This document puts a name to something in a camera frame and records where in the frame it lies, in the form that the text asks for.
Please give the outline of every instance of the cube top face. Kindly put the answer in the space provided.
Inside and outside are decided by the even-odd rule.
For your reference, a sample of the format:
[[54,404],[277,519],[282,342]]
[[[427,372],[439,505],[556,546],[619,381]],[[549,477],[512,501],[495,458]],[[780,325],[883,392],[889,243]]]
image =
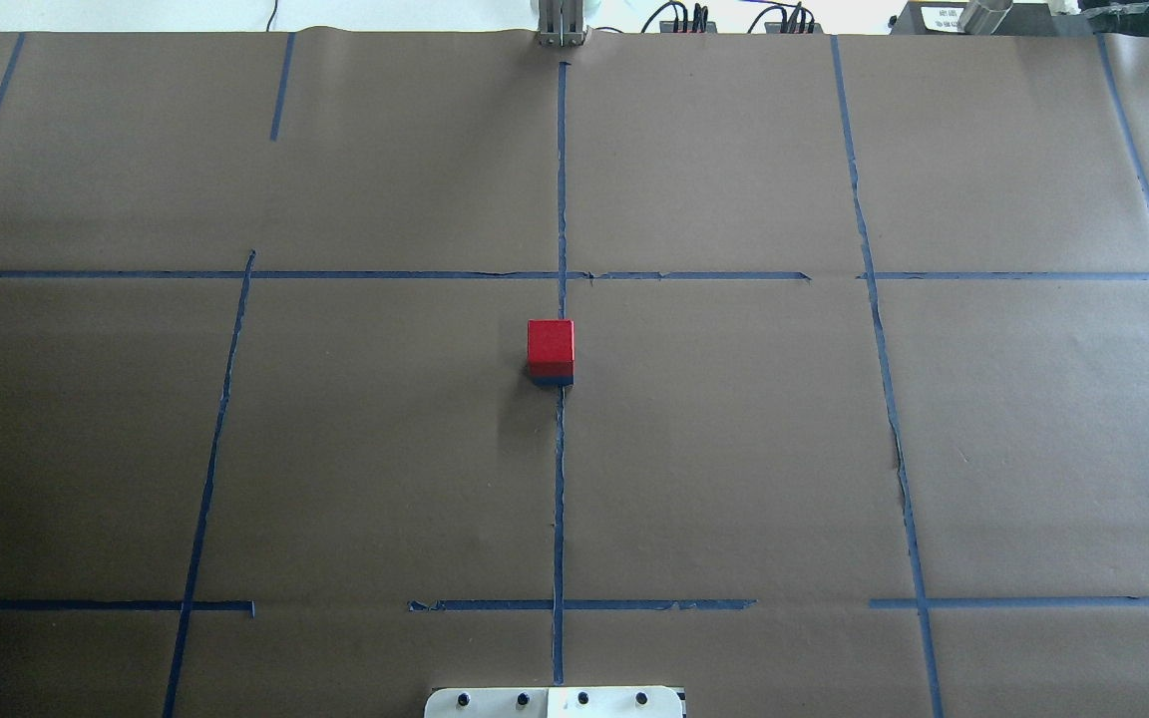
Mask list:
[[574,383],[574,322],[531,319],[525,332],[525,369],[539,385]]

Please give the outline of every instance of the red block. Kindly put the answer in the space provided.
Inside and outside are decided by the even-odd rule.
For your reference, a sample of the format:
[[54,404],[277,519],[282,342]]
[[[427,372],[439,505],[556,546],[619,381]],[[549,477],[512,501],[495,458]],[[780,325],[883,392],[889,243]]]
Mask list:
[[525,332],[525,370],[540,386],[574,383],[574,322],[531,319]]

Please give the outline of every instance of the metal bracket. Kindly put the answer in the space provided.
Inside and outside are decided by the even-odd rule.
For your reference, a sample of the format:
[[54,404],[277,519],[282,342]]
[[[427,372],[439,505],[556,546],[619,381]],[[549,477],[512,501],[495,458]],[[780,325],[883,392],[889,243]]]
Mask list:
[[441,689],[424,718],[685,718],[684,696],[666,686]]
[[539,45],[584,45],[584,0],[539,0]]

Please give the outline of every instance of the white metal plate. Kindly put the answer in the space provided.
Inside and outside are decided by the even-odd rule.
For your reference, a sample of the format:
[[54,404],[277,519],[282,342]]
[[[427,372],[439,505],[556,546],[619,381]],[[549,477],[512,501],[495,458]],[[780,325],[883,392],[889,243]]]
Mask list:
[[[646,703],[638,703],[643,692]],[[525,705],[517,696],[525,694]],[[579,695],[587,702],[580,703]],[[460,705],[460,696],[469,696]],[[665,686],[503,687],[440,689],[424,704],[424,718],[684,718],[685,703]]]

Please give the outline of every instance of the white label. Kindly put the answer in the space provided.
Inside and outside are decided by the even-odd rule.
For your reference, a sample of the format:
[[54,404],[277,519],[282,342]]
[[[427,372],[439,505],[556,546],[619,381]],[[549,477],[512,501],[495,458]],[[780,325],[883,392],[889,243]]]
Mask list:
[[920,8],[925,29],[935,32],[961,32],[962,8]]

